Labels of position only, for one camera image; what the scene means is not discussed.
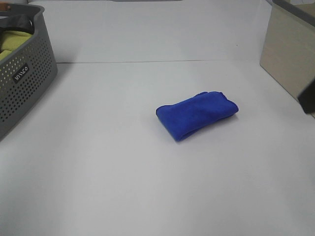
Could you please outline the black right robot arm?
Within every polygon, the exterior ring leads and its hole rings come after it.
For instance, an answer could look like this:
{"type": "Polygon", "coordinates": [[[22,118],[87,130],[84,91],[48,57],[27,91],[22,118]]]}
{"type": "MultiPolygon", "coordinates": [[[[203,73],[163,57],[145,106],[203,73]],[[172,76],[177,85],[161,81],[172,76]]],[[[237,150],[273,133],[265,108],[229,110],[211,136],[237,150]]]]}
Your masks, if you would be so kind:
{"type": "Polygon", "coordinates": [[[306,114],[315,112],[315,84],[310,84],[298,96],[298,101],[306,114]]]}

